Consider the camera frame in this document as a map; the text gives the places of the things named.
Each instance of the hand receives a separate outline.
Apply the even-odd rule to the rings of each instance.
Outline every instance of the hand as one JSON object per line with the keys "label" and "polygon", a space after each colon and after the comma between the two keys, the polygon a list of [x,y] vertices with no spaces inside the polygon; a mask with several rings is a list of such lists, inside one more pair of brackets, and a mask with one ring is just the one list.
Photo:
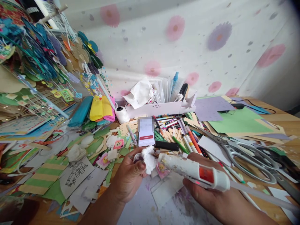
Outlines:
{"label": "hand", "polygon": [[[187,158],[204,166],[223,171],[220,164],[197,153],[191,153]],[[184,178],[183,184],[190,191],[193,198],[223,224],[263,224],[262,221],[269,219],[266,214],[247,202],[240,192],[234,188],[226,192],[204,189],[186,178]],[[260,218],[260,221],[255,223],[254,218],[257,220]]]}
{"label": "hand", "polygon": [[143,178],[147,176],[144,161],[133,163],[134,156],[144,148],[139,147],[128,153],[113,178],[108,190],[117,198],[117,201],[125,204],[129,202],[140,187]]}

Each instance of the colored paper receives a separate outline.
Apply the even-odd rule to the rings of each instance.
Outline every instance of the colored paper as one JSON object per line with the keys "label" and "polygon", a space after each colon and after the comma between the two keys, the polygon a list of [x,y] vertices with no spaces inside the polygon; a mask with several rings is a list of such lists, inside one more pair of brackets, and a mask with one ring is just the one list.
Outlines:
{"label": "colored paper", "polygon": [[209,121],[210,125],[218,133],[263,133],[273,131],[268,127],[258,123],[255,119],[262,119],[261,116],[252,112],[248,108],[238,109],[233,114],[220,113],[222,121]]}
{"label": "colored paper", "polygon": [[223,118],[219,115],[218,111],[235,110],[221,96],[196,99],[195,106],[195,113],[199,121],[220,121]]}

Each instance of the paper flower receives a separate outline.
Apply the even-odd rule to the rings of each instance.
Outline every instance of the paper flower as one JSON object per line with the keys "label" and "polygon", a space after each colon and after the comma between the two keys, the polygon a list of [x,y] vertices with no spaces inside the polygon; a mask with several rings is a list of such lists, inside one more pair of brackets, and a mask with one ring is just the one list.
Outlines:
{"label": "paper flower", "polygon": [[145,73],[151,77],[160,75],[160,64],[157,61],[149,61],[144,67]]}
{"label": "paper flower", "polygon": [[170,19],[166,30],[169,41],[176,41],[181,37],[184,31],[184,24],[184,18],[181,16],[173,16]]}
{"label": "paper flower", "polygon": [[227,96],[236,95],[239,90],[240,90],[239,88],[233,87],[229,91],[227,91],[225,95]]}
{"label": "paper flower", "polygon": [[209,86],[208,92],[214,93],[217,90],[219,90],[221,86],[222,86],[222,83],[220,81],[215,81]]}
{"label": "paper flower", "polygon": [[190,73],[185,80],[185,83],[189,85],[194,85],[199,79],[199,74],[196,72]]}
{"label": "paper flower", "polygon": [[207,47],[211,51],[216,51],[222,48],[229,39],[232,32],[232,25],[227,22],[219,24],[210,34],[207,42]]}
{"label": "paper flower", "polygon": [[116,28],[120,23],[120,13],[116,4],[101,7],[100,16],[106,25],[110,27]]}
{"label": "paper flower", "polygon": [[275,45],[274,47],[267,49],[257,62],[257,66],[260,68],[270,66],[283,55],[284,51],[284,44]]}

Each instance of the purple paper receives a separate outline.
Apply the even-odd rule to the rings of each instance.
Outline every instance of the purple paper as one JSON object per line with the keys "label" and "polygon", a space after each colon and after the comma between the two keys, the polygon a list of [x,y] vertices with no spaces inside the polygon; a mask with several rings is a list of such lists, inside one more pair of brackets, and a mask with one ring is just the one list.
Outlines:
{"label": "purple paper", "polygon": [[199,121],[220,121],[223,120],[223,118],[218,111],[235,110],[235,108],[221,96],[196,99],[195,106],[195,113]]}

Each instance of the wooden table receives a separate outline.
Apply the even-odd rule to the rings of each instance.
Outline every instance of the wooden table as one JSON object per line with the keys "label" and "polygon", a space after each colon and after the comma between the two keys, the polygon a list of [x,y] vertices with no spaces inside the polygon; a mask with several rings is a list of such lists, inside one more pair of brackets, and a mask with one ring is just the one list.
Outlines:
{"label": "wooden table", "polygon": [[[265,118],[267,121],[272,122],[276,125],[282,126],[286,132],[286,135],[296,135],[297,137],[300,137],[300,119],[297,117],[294,117],[282,110],[279,110],[273,106],[270,106],[262,101],[259,101],[257,99],[254,99],[252,97],[244,97],[244,99],[250,99],[252,103],[254,103],[257,106],[261,106],[264,108],[270,108],[276,111],[276,114],[274,115],[261,115],[263,118]],[[300,140],[299,138],[296,138],[292,141],[289,141],[285,144],[283,147],[286,152],[288,152],[287,156],[298,166],[300,167]],[[257,180],[254,180],[253,178],[247,176],[243,172],[239,171],[237,168],[234,168],[238,173],[243,174],[244,180],[246,182],[250,181],[252,183],[255,183],[257,185],[258,190],[262,191],[263,189],[267,189],[268,186],[282,189],[278,184],[270,185],[267,183],[259,182]],[[289,219],[286,217],[284,212],[280,207],[277,207],[271,203],[265,202],[259,198],[251,196],[252,199],[256,202],[256,204],[268,214],[269,217],[271,217],[273,220],[275,220],[279,224],[291,224]],[[71,225],[76,224],[75,222],[69,221],[67,219],[60,219],[58,215],[56,215],[56,210],[50,212],[47,214],[48,208],[50,206],[51,200],[40,198],[37,196],[30,197],[31,199],[37,200],[40,202],[40,208],[38,213],[36,214],[35,218],[32,220],[30,225],[55,225],[55,224],[65,224],[65,225]]]}

